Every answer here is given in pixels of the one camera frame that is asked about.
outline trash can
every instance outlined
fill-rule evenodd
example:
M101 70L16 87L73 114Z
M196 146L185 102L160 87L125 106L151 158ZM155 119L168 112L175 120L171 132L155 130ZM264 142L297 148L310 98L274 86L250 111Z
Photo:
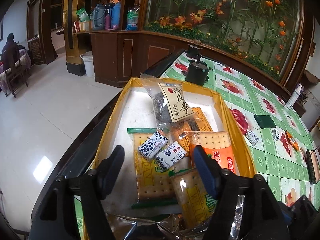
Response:
M87 76L94 77L92 51L88 51L80 55L80 58L82 58L84 61L84 68L85 68L85 72L87 73Z

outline chair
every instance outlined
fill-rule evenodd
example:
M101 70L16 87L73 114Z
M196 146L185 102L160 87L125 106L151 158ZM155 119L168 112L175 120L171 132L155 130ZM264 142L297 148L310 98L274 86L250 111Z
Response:
M12 47L7 49L5 53L5 57L7 58L7 62L9 63L11 71L6 71L6 81L8 87L13 94L14 98L16 98L15 90L18 88L17 85L14 84L14 80L21 76L23 78L24 83L28 86L27 80L25 78L25 68L21 65L20 59L18 60L19 64L15 66L15 61L13 59L13 50L17 51L17 55L19 55L19 50L17 47Z

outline orange cracker package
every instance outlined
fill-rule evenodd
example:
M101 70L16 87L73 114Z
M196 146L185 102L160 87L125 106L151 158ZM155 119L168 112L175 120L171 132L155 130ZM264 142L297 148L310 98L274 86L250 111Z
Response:
M200 107L193 107L193 118L183 122L180 128L173 130L170 134L172 141L177 141L190 156L189 138L186 131L212 131L212 128L204 116Z
M288 131L285 131L287 137L288 137L288 140L290 142L290 144L292 145L292 147L296 150L296 151L300 151L299 150L299 145L296 141L296 139L288 132Z
M191 164L193 162L193 150L201 145L212 159L215 159L221 168L227 168L233 173L235 171L235 158L233 156L230 136L227 131L223 132L188 132L190 140Z

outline person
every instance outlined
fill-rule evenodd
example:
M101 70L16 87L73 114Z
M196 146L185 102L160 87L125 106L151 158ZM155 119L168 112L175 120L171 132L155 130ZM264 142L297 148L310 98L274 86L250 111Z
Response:
M7 37L7 43L2 49L2 54L1 54L1 61L3 61L3 70L6 71L8 68L10 68L9 60L6 56L6 51L11 50L13 53L13 60L14 62L17 62L19 60L19 50L18 50L18 45L13 41L14 36L13 33L10 33Z

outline glass panel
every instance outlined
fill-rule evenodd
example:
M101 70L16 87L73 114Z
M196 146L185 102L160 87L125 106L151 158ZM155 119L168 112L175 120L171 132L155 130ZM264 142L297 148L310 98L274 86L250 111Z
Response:
M149 0L145 30L222 49L280 80L299 0Z

